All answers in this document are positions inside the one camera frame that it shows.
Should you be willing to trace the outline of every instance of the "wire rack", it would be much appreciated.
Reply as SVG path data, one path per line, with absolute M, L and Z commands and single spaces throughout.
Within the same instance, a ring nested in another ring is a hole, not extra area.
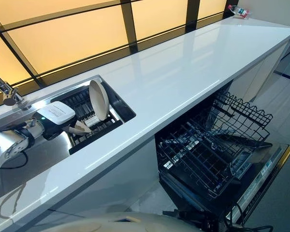
M 88 86 L 80 87 L 73 91 L 72 94 L 68 96 L 63 96 L 54 101 L 61 101 L 64 104 L 71 107 L 76 114 L 76 117 L 79 121 L 85 124 L 86 120 L 95 116 L 95 112 L 92 108 L 89 96 Z M 89 127 L 91 133 L 86 135 L 75 135 L 72 133 L 67 133 L 72 148 L 69 150 L 70 154 L 73 154 L 77 150 L 83 148 L 84 146 L 92 143 L 93 141 L 101 138 L 106 133 L 122 125 L 122 122 L 116 119 L 111 113 L 107 116 L 104 121 L 100 121 L 93 126 Z
M 216 198 L 268 137 L 265 126 L 273 116 L 228 92 L 218 92 L 209 109 L 183 118 L 158 138 L 159 168 Z

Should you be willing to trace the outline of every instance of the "faucet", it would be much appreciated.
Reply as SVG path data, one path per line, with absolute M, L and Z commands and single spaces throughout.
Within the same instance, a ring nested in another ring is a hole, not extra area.
M 24 98 L 17 92 L 18 88 L 13 88 L 6 81 L 0 78 L 0 91 L 3 94 L 3 104 L 12 106 L 21 103 Z

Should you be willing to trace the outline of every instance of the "plate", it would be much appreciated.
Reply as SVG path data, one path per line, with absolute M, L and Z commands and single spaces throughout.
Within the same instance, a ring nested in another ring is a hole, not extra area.
M 89 96 L 94 112 L 101 121 L 105 120 L 108 116 L 110 105 L 103 85 L 96 80 L 91 80 L 89 84 Z

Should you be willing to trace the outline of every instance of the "dishwasher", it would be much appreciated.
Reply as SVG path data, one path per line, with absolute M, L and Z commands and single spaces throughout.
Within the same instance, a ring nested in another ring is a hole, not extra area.
M 200 228 L 244 224 L 290 155 L 289 145 L 267 140 L 273 116 L 229 86 L 155 135 L 160 183 L 178 208 L 164 214 Z

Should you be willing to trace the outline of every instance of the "kitchen counter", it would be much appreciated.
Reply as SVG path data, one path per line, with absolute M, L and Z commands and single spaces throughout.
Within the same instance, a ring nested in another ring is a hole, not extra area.
M 21 228 L 289 39 L 290 27 L 227 18 L 29 94 L 99 74 L 136 117 L 0 197 L 0 231 Z

